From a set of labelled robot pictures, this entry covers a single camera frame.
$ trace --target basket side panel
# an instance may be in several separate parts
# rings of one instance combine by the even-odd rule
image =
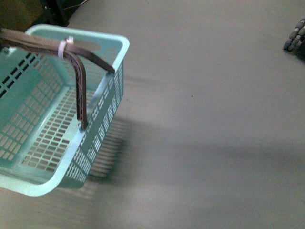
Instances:
[[[17,65],[10,58],[19,57]],[[0,79],[0,165],[10,168],[37,126],[43,121],[56,94],[61,78],[46,59],[15,50],[7,58],[8,72]]]
[[[109,81],[97,106],[81,145],[70,164],[65,178],[60,187],[72,186],[80,187],[85,182],[92,167],[96,155],[98,154],[113,116],[123,96],[123,63],[118,71]]]

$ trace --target light blue plastic basket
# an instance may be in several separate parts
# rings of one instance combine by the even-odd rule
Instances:
[[[75,72],[56,57],[20,49],[0,53],[0,186],[29,196],[56,187],[83,186],[123,96],[122,36],[50,25],[27,34],[64,40],[91,50],[115,74],[82,59],[87,73],[88,127],[76,118]]]

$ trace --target brown handle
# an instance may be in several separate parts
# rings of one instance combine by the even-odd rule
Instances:
[[[60,41],[58,40],[27,35],[19,31],[3,28],[0,30],[0,47],[11,46],[22,48],[28,52],[37,54],[58,56],[59,45]],[[115,70],[103,59],[86,49],[77,47],[70,43],[67,43],[64,47],[63,58],[69,60],[75,70],[77,119],[81,122],[81,129],[86,129],[88,125],[86,102],[86,70],[81,59],[77,55],[92,61],[110,73],[114,73]]]

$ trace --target white zip tie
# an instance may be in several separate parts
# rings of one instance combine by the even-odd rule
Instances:
[[[67,39],[61,41],[58,46],[58,57],[63,59],[63,52],[65,50],[66,44],[74,44],[74,39],[72,36],[69,36]]]

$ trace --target basket bottom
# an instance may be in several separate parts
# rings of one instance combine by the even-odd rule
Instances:
[[[87,103],[93,94],[94,91],[87,90]],[[11,158],[11,166],[2,167],[1,173],[34,184],[43,184],[53,176],[78,131],[75,95],[73,87],[63,87],[59,91],[51,109]]]

